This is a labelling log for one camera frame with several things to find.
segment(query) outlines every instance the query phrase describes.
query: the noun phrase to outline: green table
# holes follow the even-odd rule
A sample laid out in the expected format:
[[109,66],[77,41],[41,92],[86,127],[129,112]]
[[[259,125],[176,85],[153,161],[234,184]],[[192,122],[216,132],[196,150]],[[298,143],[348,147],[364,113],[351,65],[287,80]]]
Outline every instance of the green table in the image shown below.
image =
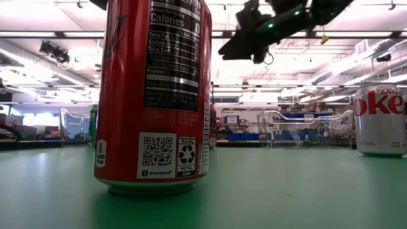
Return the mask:
[[407,160],[347,149],[217,148],[181,195],[122,197],[91,148],[0,153],[0,228],[407,228]]

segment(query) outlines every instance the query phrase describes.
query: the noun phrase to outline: recycling symbol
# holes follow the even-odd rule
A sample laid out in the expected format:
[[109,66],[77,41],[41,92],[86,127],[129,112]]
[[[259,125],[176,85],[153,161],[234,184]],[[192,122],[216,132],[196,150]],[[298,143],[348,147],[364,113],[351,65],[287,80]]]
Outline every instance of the recycling symbol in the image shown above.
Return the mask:
[[181,164],[189,165],[195,163],[195,146],[184,145],[179,150],[178,159]]

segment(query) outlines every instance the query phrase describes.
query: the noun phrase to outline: silver can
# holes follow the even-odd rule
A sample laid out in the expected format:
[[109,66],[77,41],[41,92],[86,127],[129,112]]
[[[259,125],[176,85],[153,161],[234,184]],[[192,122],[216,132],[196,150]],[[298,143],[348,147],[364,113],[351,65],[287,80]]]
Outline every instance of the silver can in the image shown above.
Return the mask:
[[403,95],[393,83],[359,87],[355,94],[357,150],[363,154],[406,154]]

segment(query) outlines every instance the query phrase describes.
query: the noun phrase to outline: qr code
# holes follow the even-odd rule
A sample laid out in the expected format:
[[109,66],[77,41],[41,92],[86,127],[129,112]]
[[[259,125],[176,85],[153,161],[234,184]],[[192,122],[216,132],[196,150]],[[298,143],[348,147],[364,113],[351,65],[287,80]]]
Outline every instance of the qr code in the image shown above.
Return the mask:
[[172,165],[172,138],[144,137],[142,164],[151,166]]

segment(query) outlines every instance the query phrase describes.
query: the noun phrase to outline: coke logo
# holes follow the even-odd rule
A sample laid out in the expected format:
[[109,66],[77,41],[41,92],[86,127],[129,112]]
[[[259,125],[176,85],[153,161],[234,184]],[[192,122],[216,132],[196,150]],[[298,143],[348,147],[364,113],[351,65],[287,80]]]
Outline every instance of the coke logo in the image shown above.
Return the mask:
[[[393,89],[393,88],[387,88],[397,92],[393,93],[398,93],[398,90]],[[383,95],[382,97],[379,97],[378,101],[376,101],[376,93],[375,91],[369,91],[368,92],[368,101],[364,101],[363,99],[356,99],[354,102],[355,106],[355,115],[356,116],[362,116],[366,112],[368,112],[369,115],[375,115],[377,114],[377,110],[380,110],[383,114],[397,114],[401,115],[404,112],[404,104],[403,104],[403,98],[400,95],[394,95],[392,97],[389,97],[389,91],[387,95]]]
[[400,92],[398,88],[386,88],[386,87],[380,87],[376,89],[376,92],[380,95],[384,94],[397,94]]

